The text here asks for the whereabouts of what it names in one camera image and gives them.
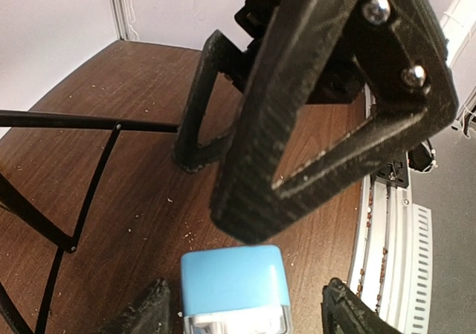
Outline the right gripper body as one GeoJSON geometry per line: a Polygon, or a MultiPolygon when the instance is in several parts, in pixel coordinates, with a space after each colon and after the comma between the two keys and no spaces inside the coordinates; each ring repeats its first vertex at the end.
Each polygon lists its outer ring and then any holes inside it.
{"type": "MultiPolygon", "coordinates": [[[[246,86],[266,29],[280,1],[245,0],[244,6],[234,16],[237,24],[253,38],[243,53],[244,80],[234,82],[240,91],[243,91],[246,86]]],[[[351,104],[364,87],[364,79],[353,58],[354,53],[350,50],[349,42],[344,37],[340,37],[307,103],[351,104]]]]}

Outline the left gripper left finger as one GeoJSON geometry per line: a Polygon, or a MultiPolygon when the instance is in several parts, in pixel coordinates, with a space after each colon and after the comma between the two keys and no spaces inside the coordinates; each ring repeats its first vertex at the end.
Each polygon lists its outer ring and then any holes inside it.
{"type": "Polygon", "coordinates": [[[154,280],[96,333],[171,333],[170,299],[168,282],[163,278],[154,280]]]}

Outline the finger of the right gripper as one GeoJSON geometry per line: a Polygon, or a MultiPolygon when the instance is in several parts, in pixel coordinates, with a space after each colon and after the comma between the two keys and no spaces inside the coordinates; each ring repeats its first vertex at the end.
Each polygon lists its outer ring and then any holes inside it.
{"type": "Polygon", "coordinates": [[[219,74],[231,79],[242,91],[245,87],[245,55],[220,30],[206,40],[190,87],[173,161],[183,171],[196,173],[219,160],[228,136],[220,135],[206,144],[199,143],[199,131],[219,74]]]}
{"type": "Polygon", "coordinates": [[[266,241],[454,120],[428,0],[281,0],[245,87],[210,200],[213,224],[266,241]],[[376,98],[307,103],[340,37],[376,98]]]}

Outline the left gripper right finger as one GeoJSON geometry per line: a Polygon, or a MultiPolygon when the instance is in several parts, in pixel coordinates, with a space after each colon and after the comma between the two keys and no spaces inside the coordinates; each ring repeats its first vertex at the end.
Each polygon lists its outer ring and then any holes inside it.
{"type": "Polygon", "coordinates": [[[400,334],[367,307],[339,278],[323,287],[321,315],[324,334],[400,334]]]}

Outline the blue metronome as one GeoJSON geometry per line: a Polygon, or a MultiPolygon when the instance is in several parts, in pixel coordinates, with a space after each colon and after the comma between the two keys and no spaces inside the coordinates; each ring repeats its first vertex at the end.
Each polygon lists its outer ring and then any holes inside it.
{"type": "Polygon", "coordinates": [[[291,301],[275,245],[192,251],[181,257],[184,333],[291,333],[291,301]]]}

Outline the black music stand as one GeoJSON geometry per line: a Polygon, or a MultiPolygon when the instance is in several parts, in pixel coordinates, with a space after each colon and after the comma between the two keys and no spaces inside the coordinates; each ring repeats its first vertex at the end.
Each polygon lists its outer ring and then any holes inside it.
{"type": "Polygon", "coordinates": [[[1,331],[45,333],[64,257],[77,251],[116,143],[133,132],[175,134],[178,125],[52,112],[1,111],[13,146],[1,144],[1,257],[39,271],[33,304],[1,288],[1,331]]]}

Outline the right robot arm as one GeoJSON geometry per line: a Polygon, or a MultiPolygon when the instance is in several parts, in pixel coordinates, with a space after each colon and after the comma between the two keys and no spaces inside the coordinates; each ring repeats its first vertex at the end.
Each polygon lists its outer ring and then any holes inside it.
{"type": "Polygon", "coordinates": [[[435,16],[428,0],[245,0],[245,51],[206,41],[173,148],[194,173],[219,162],[210,217],[246,243],[266,241],[450,125],[451,67],[475,32],[475,0],[435,16]],[[300,110],[348,104],[368,86],[372,115],[275,181],[300,110]]]}

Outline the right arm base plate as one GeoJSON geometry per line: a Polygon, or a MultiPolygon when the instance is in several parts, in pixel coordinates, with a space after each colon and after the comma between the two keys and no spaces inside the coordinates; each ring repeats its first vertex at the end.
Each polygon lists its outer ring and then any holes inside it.
{"type": "Polygon", "coordinates": [[[383,168],[372,174],[371,179],[387,186],[408,188],[411,170],[418,173],[429,173],[436,166],[436,150],[431,141],[427,139],[388,162],[383,168]]]}

